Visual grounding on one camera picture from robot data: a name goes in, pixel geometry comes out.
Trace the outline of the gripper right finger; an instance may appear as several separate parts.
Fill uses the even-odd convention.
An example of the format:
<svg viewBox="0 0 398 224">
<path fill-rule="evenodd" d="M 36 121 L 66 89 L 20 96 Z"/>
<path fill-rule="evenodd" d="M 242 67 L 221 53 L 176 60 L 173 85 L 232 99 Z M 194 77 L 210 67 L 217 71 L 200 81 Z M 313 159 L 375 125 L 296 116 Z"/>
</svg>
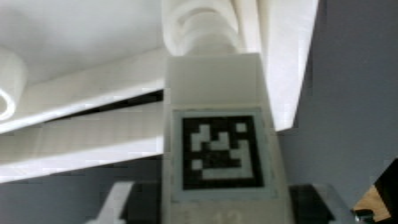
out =
<svg viewBox="0 0 398 224">
<path fill-rule="evenodd" d="M 351 208 L 329 184 L 290 186 L 296 224 L 356 224 Z"/>
</svg>

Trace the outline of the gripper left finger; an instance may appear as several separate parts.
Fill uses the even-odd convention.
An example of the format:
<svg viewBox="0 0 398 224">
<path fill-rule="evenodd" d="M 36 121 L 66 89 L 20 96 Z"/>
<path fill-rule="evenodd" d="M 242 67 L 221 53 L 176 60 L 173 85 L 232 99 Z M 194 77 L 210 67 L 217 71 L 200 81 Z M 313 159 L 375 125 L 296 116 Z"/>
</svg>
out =
<svg viewBox="0 0 398 224">
<path fill-rule="evenodd" d="M 98 215 L 86 224 L 160 224 L 155 181 L 121 181 L 112 185 Z"/>
</svg>

